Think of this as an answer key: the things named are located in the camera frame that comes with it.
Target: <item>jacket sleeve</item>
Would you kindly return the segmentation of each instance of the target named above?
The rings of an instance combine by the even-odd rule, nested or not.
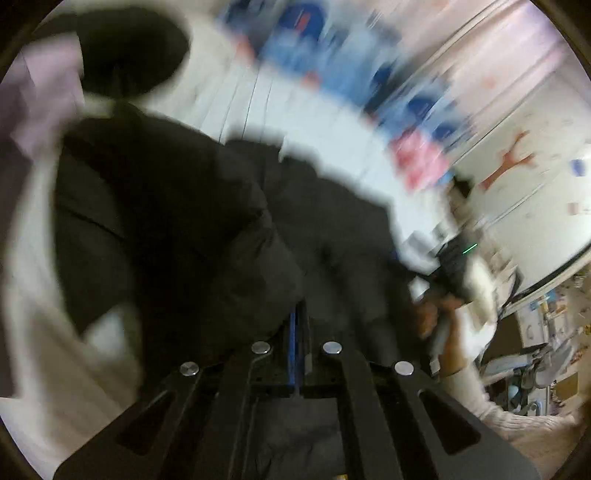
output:
[[[488,400],[478,372],[472,364],[456,374],[444,377],[441,380],[441,386],[505,440],[512,441],[540,433],[555,435],[564,430],[579,429],[579,422],[572,415],[526,417],[504,411]]]

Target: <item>person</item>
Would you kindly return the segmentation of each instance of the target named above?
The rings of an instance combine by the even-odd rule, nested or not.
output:
[[[489,401],[478,370],[462,349],[462,328],[456,310],[463,302],[451,295],[443,299],[426,296],[418,305],[418,333],[430,334],[439,311],[450,318],[450,334],[439,356],[440,385],[485,425],[529,458],[543,479],[551,478],[567,459],[586,427],[580,413],[564,417],[519,416],[503,411]]]

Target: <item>black jacket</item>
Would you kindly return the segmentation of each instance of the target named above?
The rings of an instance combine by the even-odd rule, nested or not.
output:
[[[387,364],[398,346],[417,353],[386,210],[306,161],[280,161],[277,147],[222,146],[118,108],[64,139],[55,203],[57,268],[77,329],[133,300],[147,384],[269,338],[300,300],[327,335],[369,359]],[[261,403],[252,477],[343,473],[333,402]]]

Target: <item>black mount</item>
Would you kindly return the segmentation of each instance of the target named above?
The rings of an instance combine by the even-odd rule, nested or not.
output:
[[[266,348],[172,373],[59,467],[56,480],[245,478],[261,399],[336,398],[351,480],[534,480],[533,464],[418,366],[323,345],[300,306]]]

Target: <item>metal screw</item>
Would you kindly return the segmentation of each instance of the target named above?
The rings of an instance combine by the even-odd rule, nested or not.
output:
[[[199,373],[199,365],[195,362],[185,362],[178,369],[185,377],[192,377]]]
[[[251,347],[252,353],[257,355],[263,355],[265,353],[269,353],[271,351],[271,345],[267,342],[254,342]]]
[[[339,342],[326,342],[322,350],[328,355],[338,355],[343,351],[343,346]]]
[[[407,377],[413,374],[414,367],[411,362],[406,362],[403,360],[401,362],[396,362],[396,365],[394,365],[394,370],[396,370],[398,375],[404,375]]]

